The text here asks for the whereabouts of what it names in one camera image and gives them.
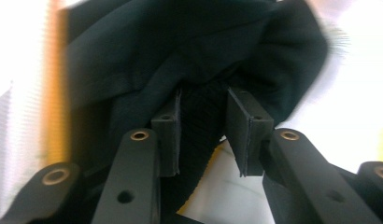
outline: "white surface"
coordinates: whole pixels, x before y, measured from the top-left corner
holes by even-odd
[[[274,223],[258,176],[239,177],[227,141],[210,163],[182,214],[205,224]]]
[[[309,2],[334,51],[280,127],[303,132],[329,162],[356,172],[362,162],[378,159],[382,140],[383,0]]]
[[[40,169],[43,42],[48,0],[0,1],[0,216]]]

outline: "black plastic part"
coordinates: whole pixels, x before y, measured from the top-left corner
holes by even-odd
[[[271,181],[277,182],[280,186],[286,188],[285,181],[277,168],[276,161],[271,157],[269,149],[270,141],[264,142],[260,156],[260,162],[264,169],[264,177],[269,177]]]
[[[287,223],[382,223],[302,133],[275,130],[270,153],[295,199]]]
[[[92,223],[160,223],[159,170],[155,132],[124,135]]]
[[[360,166],[358,192],[383,221],[383,162],[368,161]]]
[[[52,164],[38,173],[21,189],[0,224],[69,223],[77,198],[80,171],[73,163]]]
[[[151,128],[157,133],[160,150],[160,176],[179,174],[180,147],[180,91],[151,119]]]
[[[264,174],[262,184],[276,224],[289,224],[291,209],[294,209],[295,204],[291,192],[267,174]]]
[[[333,168],[339,173],[346,182],[357,191],[358,187],[360,186],[361,183],[358,182],[357,175],[354,173],[351,173],[348,170],[345,170],[341,167],[333,165]]]
[[[225,135],[241,175],[262,175],[261,148],[273,129],[273,119],[252,94],[229,89]]]

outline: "cloth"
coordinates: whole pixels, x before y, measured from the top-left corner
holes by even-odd
[[[278,124],[319,74],[327,43],[303,0],[114,2],[91,16],[82,14],[87,5],[69,11],[74,160],[110,163],[122,135],[149,125],[182,88],[180,175],[162,180],[166,217],[192,193],[219,142],[226,88],[250,91]]]

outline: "dark green fabric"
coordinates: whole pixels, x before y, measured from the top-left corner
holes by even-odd
[[[86,169],[110,163],[122,135],[149,125],[182,88],[180,175],[163,179],[164,217],[192,193],[222,135],[226,87],[252,92],[279,123],[327,54],[303,0],[116,0],[92,10],[94,4],[102,2],[70,11],[74,159]],[[83,17],[83,8],[93,15]]]

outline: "black fabric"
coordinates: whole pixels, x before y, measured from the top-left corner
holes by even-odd
[[[327,53],[303,0],[116,0],[92,10],[100,1],[69,13],[74,160],[111,163],[122,135],[182,88],[180,175],[163,179],[164,217],[192,193],[222,135],[226,87],[252,92],[279,123]],[[83,8],[93,15],[73,21]]]

